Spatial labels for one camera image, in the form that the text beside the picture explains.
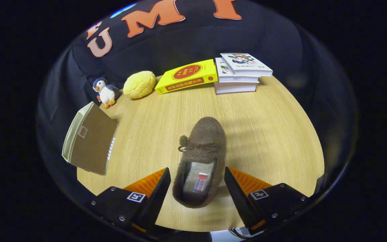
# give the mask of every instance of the table surface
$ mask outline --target table surface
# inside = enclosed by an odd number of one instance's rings
[[[121,95],[103,109],[119,123],[105,176],[77,169],[77,179],[95,195],[119,188],[168,167],[172,182],[157,225],[187,231],[243,227],[224,180],[204,208],[186,208],[172,196],[182,153],[181,135],[189,136],[202,117],[216,118],[227,137],[225,165],[275,185],[286,183],[306,196],[324,174],[324,156],[316,131],[292,94],[275,78],[261,77],[256,92],[215,95],[203,84],[141,99]]]

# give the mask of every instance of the yellow plush ball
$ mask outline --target yellow plush ball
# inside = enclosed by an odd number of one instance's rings
[[[123,94],[130,98],[141,98],[152,92],[156,83],[153,72],[142,71],[132,74],[123,86]]]

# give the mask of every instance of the yellow book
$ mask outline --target yellow book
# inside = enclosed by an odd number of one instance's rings
[[[186,87],[218,81],[213,59],[188,64],[164,73],[155,87],[163,94]]]

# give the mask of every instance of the fuzzy slipper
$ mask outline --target fuzzy slipper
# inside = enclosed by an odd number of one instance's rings
[[[225,166],[226,139],[220,123],[201,118],[190,133],[180,137],[183,152],[173,186],[173,196],[188,208],[208,205],[218,190]]]

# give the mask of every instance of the stuffed penguin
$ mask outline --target stuffed penguin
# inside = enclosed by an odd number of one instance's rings
[[[105,109],[108,109],[116,103],[116,99],[120,96],[120,90],[113,85],[107,84],[107,80],[105,78],[96,79],[93,82],[92,87],[95,92],[98,92],[98,100],[103,102]]]

